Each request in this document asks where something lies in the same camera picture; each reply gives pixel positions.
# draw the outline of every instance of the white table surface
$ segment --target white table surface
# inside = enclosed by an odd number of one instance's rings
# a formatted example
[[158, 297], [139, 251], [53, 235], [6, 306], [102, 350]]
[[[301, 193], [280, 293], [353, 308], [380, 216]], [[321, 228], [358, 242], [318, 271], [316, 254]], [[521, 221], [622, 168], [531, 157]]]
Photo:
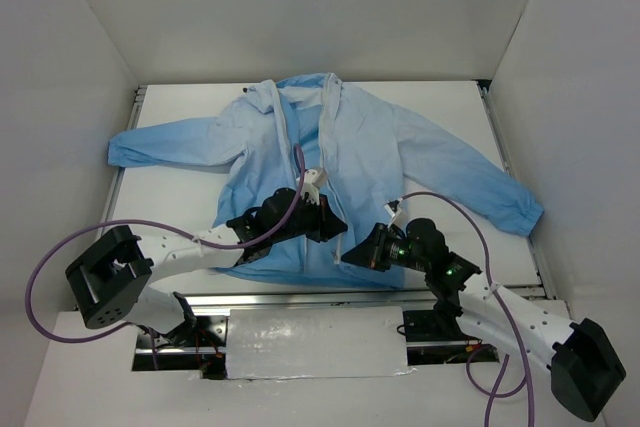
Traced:
[[[360, 87], [389, 102], [409, 108], [478, 149], [502, 168], [500, 154], [475, 82], [360, 82]], [[215, 116], [247, 84], [151, 85], [140, 111], [137, 127], [190, 118]], [[227, 180], [225, 168], [180, 168], [153, 166], [126, 169], [112, 218], [142, 218], [165, 222], [190, 232], [213, 223], [217, 200]], [[424, 190], [407, 180], [407, 192]], [[442, 201], [418, 197], [408, 201], [411, 217], [432, 218], [445, 234], [449, 247], [463, 257], [483, 265], [482, 249], [471, 227]], [[496, 280], [507, 286], [538, 285], [539, 278], [526, 239], [495, 229], [472, 214], [483, 230]], [[135, 227], [136, 233], [154, 233]], [[323, 289], [237, 279], [225, 274], [199, 271], [174, 276], [156, 287], [185, 294], [308, 292]], [[422, 289], [423, 276], [407, 271], [406, 288]]]
[[[536, 304], [567, 315], [564, 302]], [[78, 312], [62, 312], [57, 335], [87, 335]], [[201, 380], [195, 372], [132, 372], [137, 329], [89, 344], [51, 342], [33, 394], [27, 427], [478, 427], [487, 397], [467, 380], [461, 364], [424, 365], [408, 375], [361, 379]], [[490, 387], [500, 365], [473, 365]], [[549, 376], [533, 372], [537, 427], [603, 427], [567, 412], [552, 396]], [[502, 383], [522, 380], [512, 359]], [[492, 427], [527, 423], [526, 393], [496, 401]]]

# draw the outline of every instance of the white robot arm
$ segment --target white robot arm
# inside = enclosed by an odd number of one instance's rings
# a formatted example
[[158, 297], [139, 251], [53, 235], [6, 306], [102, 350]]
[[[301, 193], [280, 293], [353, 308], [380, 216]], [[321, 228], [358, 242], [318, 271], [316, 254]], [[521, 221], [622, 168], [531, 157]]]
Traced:
[[[344, 232], [347, 226], [319, 194], [325, 178], [320, 169], [307, 171], [303, 196], [291, 217], [272, 236], [249, 248], [241, 247], [283, 218], [293, 190], [279, 189], [261, 207], [193, 239], [138, 237], [128, 226], [106, 232], [66, 270], [85, 325], [99, 329], [124, 320], [153, 329], [175, 345], [192, 339], [196, 319], [186, 300], [176, 292], [154, 289], [153, 283], [194, 270], [252, 262], [268, 255], [273, 244], [299, 235], [324, 242]], [[397, 203], [388, 210], [396, 213], [395, 207]], [[589, 319], [576, 324], [552, 315], [492, 284], [479, 267], [449, 251], [429, 219], [414, 219], [405, 230], [393, 223], [376, 224], [342, 261], [379, 271], [399, 265], [424, 272], [427, 286], [438, 298], [434, 310], [443, 322], [510, 355], [522, 350], [514, 337], [515, 323], [530, 362], [550, 377], [559, 402], [578, 417], [595, 420], [626, 376], [602, 328]], [[211, 248], [208, 242], [225, 248]], [[419, 325], [405, 326], [407, 338], [419, 329]]]

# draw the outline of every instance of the white panel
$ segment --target white panel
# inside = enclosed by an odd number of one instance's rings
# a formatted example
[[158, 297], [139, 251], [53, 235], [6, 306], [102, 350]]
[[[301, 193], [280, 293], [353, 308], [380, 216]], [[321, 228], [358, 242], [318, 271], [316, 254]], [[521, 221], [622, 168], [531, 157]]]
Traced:
[[[623, 349], [640, 343], [637, 309], [615, 307], [640, 288], [639, 33], [640, 0], [530, 0], [490, 91], [518, 177], [546, 208], [534, 238], [550, 274], [565, 298], [611, 303], [591, 314]], [[615, 400], [607, 415], [628, 422], [611, 425], [635, 425], [634, 384]]]
[[390, 377], [409, 372], [399, 306], [232, 310], [229, 379]]
[[[2, 424], [22, 425], [47, 341], [27, 323], [24, 287], [39, 258], [99, 219], [110, 135], [126, 125], [134, 82], [83, 0], [0, 0], [0, 332]], [[53, 327], [71, 306], [67, 250], [36, 288]]]
[[[149, 86], [138, 126], [216, 115], [242, 93], [245, 85]], [[386, 101], [428, 117], [501, 166], [500, 154], [474, 82], [363, 82], [358, 85]], [[113, 218], [156, 220], [190, 232], [208, 229], [215, 219], [218, 196], [226, 181], [227, 175], [220, 168], [152, 166], [126, 169]], [[406, 189], [408, 192], [423, 190], [415, 182], [407, 182]], [[412, 217], [432, 218], [453, 250], [482, 265], [482, 247], [475, 232], [451, 206], [437, 199], [416, 197], [408, 202], [408, 212]], [[471, 215], [487, 238], [496, 278], [511, 286], [537, 284], [527, 240], [500, 232], [486, 219]], [[155, 229], [138, 226], [135, 231], [157, 234]], [[424, 276], [419, 272], [407, 271], [405, 279], [407, 288], [425, 288]], [[191, 294], [321, 290], [240, 280], [208, 271], [163, 279], [155, 286], [168, 292], [177, 290]]]
[[[566, 315], [563, 302], [541, 305]], [[83, 335], [80, 315], [60, 314], [56, 333]], [[135, 338], [136, 330], [130, 328], [91, 344], [51, 343], [26, 426], [482, 425], [487, 398], [469, 384], [463, 365], [420, 366], [408, 375], [373, 379], [212, 381], [193, 372], [131, 372]], [[512, 362], [505, 390], [522, 380], [522, 368], [517, 360]], [[496, 363], [473, 365], [474, 376], [484, 386], [492, 385], [498, 370]], [[552, 397], [545, 377], [534, 372], [536, 426], [604, 426], [601, 419], [587, 424], [565, 411]], [[523, 391], [496, 401], [491, 425], [521, 426], [526, 417]]]
[[525, 0], [89, 0], [146, 83], [493, 76]]

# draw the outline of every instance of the jacket cuff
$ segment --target jacket cuff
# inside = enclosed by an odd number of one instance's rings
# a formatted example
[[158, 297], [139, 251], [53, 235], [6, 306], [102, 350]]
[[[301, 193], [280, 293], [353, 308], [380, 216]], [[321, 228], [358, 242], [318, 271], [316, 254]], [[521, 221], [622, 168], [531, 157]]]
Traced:
[[538, 223], [538, 220], [540, 219], [540, 216], [543, 212], [544, 209], [542, 208], [542, 206], [534, 201], [522, 221], [521, 235], [527, 236], [531, 233], [533, 228]]

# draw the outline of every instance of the purple cable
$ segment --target purple cable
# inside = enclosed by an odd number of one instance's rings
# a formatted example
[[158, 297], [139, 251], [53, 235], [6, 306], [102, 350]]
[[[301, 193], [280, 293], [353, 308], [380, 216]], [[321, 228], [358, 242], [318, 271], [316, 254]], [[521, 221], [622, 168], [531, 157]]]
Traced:
[[[453, 208], [455, 208], [458, 212], [460, 212], [460, 214], [462, 214], [462, 216], [465, 219], [467, 219], [467, 222], [471, 224], [473, 229], [476, 231], [476, 234], [478, 234], [478, 237], [480, 238], [480, 243], [482, 244], [482, 249], [484, 251], [484, 271], [487, 274], [487, 280], [489, 281], [489, 284], [493, 284], [493, 276], [491, 275], [491, 266], [490, 266], [490, 260], [489, 260], [489, 246], [487, 245], [487, 240], [484, 238], [484, 235], [482, 234], [480, 227], [478, 227], [478, 224], [476, 224], [475, 221], [471, 218], [471, 216], [467, 214], [464, 211], [464, 209], [462, 209], [462, 207], [456, 204], [453, 200], [449, 199], [448, 197], [445, 197], [444, 195], [436, 194], [435, 192], [427, 192], [427, 191], [411, 192], [410, 194], [406, 194], [400, 197], [400, 199], [407, 200], [411, 197], [415, 197], [418, 195], [426, 195], [429, 197], [436, 197], [438, 199], [444, 200], [446, 203], [448, 203]], [[520, 357], [522, 358], [522, 364], [524, 366], [524, 378], [525, 378], [525, 383], [527, 385], [527, 418], [528, 418], [527, 425], [528, 427], [534, 427], [535, 399], [533, 396], [533, 376], [531, 374], [531, 366], [529, 365], [529, 359], [527, 358], [527, 350], [524, 345], [524, 341], [522, 340], [520, 329], [518, 329], [518, 325], [516, 324], [516, 321], [513, 318], [513, 315], [511, 314], [509, 307], [507, 306], [505, 301], [502, 299], [502, 296], [500, 295], [498, 290], [494, 292], [494, 295], [496, 297], [496, 300], [500, 304], [500, 307], [502, 308], [504, 315], [507, 317], [509, 325], [513, 329], [513, 334], [516, 338], [516, 342], [518, 343], [518, 348], [520, 349]], [[508, 359], [509, 357], [505, 356], [505, 360], [503, 362], [502, 369], [500, 370], [500, 374], [498, 375], [498, 378], [496, 379], [493, 389], [489, 394], [489, 400], [487, 402], [487, 411], [485, 412], [485, 424], [484, 424], [485, 427], [489, 427], [488, 421], [489, 421], [489, 414], [491, 413], [491, 406], [493, 405], [493, 401], [498, 395], [497, 394], [498, 388], [500, 387], [500, 382], [502, 382], [502, 378], [504, 377], [504, 371], [506, 370], [506, 367], [504, 364], [508, 362]]]
[[[271, 237], [275, 232], [277, 232], [280, 227], [282, 227], [287, 220], [289, 220], [289, 217], [291, 217], [291, 214], [293, 213], [296, 204], [298, 203], [298, 200], [300, 200], [300, 195], [302, 193], [302, 187], [304, 186], [304, 175], [305, 175], [305, 170], [306, 170], [306, 166], [305, 166], [305, 162], [304, 162], [304, 154], [302, 153], [302, 148], [300, 147], [299, 144], [296, 144], [294, 146], [295, 149], [295, 155], [296, 158], [298, 159], [298, 162], [300, 164], [300, 181], [298, 182], [298, 188], [296, 189], [296, 193], [293, 196], [293, 200], [291, 201], [291, 205], [289, 205], [289, 208], [287, 209], [287, 211], [285, 212], [284, 216], [282, 217], [282, 219], [280, 219], [278, 221], [278, 223], [276, 225], [274, 225], [269, 231], [265, 232], [264, 234], [262, 234], [259, 237], [256, 237], [253, 240], [250, 240], [248, 242], [244, 242], [241, 244], [232, 244], [232, 245], [224, 245], [224, 244], [216, 244], [214, 242], [209, 242], [206, 240], [198, 240], [198, 242], [206, 247], [211, 247], [213, 249], [220, 249], [220, 250], [236, 250], [236, 249], [246, 249], [248, 247], [254, 246], [260, 242], [262, 242], [263, 240], [268, 239], [269, 237]], [[185, 237], [187, 239], [191, 239], [191, 240], [195, 240], [194, 236], [192, 234], [190, 234], [189, 232], [179, 229], [177, 227], [173, 227], [171, 225], [167, 225], [167, 224], [163, 224], [162, 222], [154, 222], [152, 220], [141, 220], [141, 219], [121, 219], [121, 220], [108, 220], [106, 222], [100, 222], [99, 224], [96, 225], [91, 225], [89, 227], [85, 227], [83, 229], [80, 229], [76, 232], [74, 232], [73, 234], [68, 235], [67, 237], [65, 237], [64, 239], [62, 239], [60, 242], [58, 242], [56, 245], [54, 245], [51, 250], [49, 250], [49, 252], [47, 252], [44, 257], [42, 257], [42, 259], [40, 259], [40, 262], [38, 262], [38, 265], [36, 265], [36, 268], [33, 269], [33, 272], [31, 273], [31, 276], [29, 277], [29, 280], [27, 282], [27, 287], [26, 287], [26, 291], [24, 294], [24, 308], [25, 311], [27, 313], [27, 317], [29, 318], [29, 322], [31, 322], [31, 325], [33, 325], [33, 327], [44, 337], [46, 337], [49, 340], [53, 340], [55, 342], [61, 342], [63, 344], [83, 344], [85, 342], [92, 342], [94, 340], [98, 340], [98, 339], [103, 339], [104, 337], [106, 337], [107, 335], [111, 335], [114, 332], [117, 332], [118, 330], [126, 327], [127, 325], [131, 325], [127, 322], [118, 325], [117, 327], [114, 327], [113, 329], [107, 330], [105, 332], [101, 332], [99, 334], [96, 335], [92, 335], [89, 337], [80, 337], [80, 338], [69, 338], [69, 337], [60, 337], [58, 335], [55, 335], [52, 332], [49, 332], [47, 329], [44, 328], [44, 326], [42, 324], [40, 324], [40, 322], [38, 322], [38, 319], [36, 319], [36, 316], [33, 312], [33, 302], [32, 302], [32, 297], [33, 297], [33, 286], [35, 285], [36, 279], [38, 278], [38, 275], [40, 274], [40, 272], [42, 271], [43, 267], [46, 265], [46, 263], [49, 261], [49, 259], [51, 259], [51, 257], [53, 257], [56, 252], [58, 252], [62, 247], [64, 247], [65, 245], [67, 245], [69, 242], [71, 242], [72, 240], [80, 237], [81, 235], [84, 235], [88, 232], [92, 232], [94, 230], [98, 230], [101, 229], [103, 227], [111, 227], [114, 225], [146, 225], [148, 227], [156, 227], [158, 229], [163, 229], [169, 232], [172, 232], [176, 235], [179, 235], [181, 237]]]
[[[487, 389], [485, 389], [484, 387], [482, 387], [477, 381], [476, 379], [473, 378], [473, 375], [471, 375], [471, 362], [473, 362], [473, 359], [475, 359], [476, 355], [478, 355], [482, 350], [486, 350], [488, 349], [489, 346], [488, 345], [481, 345], [480, 347], [478, 347], [476, 350], [474, 350], [473, 352], [471, 352], [471, 355], [469, 355], [469, 358], [467, 359], [467, 363], [465, 365], [465, 369], [467, 371], [467, 377], [469, 378], [469, 381], [473, 384], [473, 386], [478, 389], [480, 392], [482, 392], [484, 395], [491, 395], [491, 392], [489, 392]], [[509, 356], [505, 355], [504, 356], [504, 363], [507, 363], [509, 361]], [[513, 390], [509, 391], [509, 392], [505, 392], [503, 394], [496, 394], [495, 398], [496, 399], [507, 399], [509, 397], [513, 397], [514, 395], [516, 395], [518, 392], [520, 392], [524, 386], [527, 385], [527, 379], [523, 378], [522, 382], [520, 382], [520, 384]]]
[[500, 372], [498, 373], [498, 377], [496, 378], [496, 381], [493, 384], [493, 388], [491, 389], [491, 393], [489, 394], [487, 406], [484, 409], [485, 427], [489, 427], [489, 420], [491, 419], [491, 407], [493, 407], [493, 402], [498, 398], [498, 388], [500, 387], [500, 383], [504, 378], [504, 374], [507, 372], [507, 365], [509, 365], [509, 356], [505, 355], [504, 361], [502, 362], [502, 367], [500, 367]]

